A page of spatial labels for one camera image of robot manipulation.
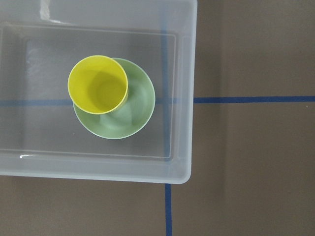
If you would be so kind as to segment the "yellow plastic cup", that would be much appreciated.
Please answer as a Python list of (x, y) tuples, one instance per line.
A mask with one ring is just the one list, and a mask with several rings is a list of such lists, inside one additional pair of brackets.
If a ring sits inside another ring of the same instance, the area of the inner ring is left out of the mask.
[(79, 109), (93, 115), (120, 108), (128, 97), (128, 78), (113, 58), (94, 55), (75, 64), (67, 82), (69, 96)]

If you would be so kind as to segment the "green plastic bowl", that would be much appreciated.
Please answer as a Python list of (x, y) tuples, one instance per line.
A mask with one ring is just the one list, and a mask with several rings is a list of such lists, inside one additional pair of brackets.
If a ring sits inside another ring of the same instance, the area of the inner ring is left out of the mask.
[(118, 109), (93, 115), (73, 104), (81, 124), (96, 136), (106, 139), (122, 139), (140, 131), (150, 120), (156, 102), (153, 83), (148, 74), (137, 64), (122, 58), (115, 59), (128, 78), (128, 97)]

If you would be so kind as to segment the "translucent plastic storage box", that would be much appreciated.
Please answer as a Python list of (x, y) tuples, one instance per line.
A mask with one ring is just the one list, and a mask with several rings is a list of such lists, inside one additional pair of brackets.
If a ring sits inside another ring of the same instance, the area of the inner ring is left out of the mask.
[[(0, 172), (182, 184), (191, 175), (195, 0), (3, 0)], [(156, 106), (136, 134), (109, 140), (77, 119), (73, 66), (123, 58), (150, 77)]]

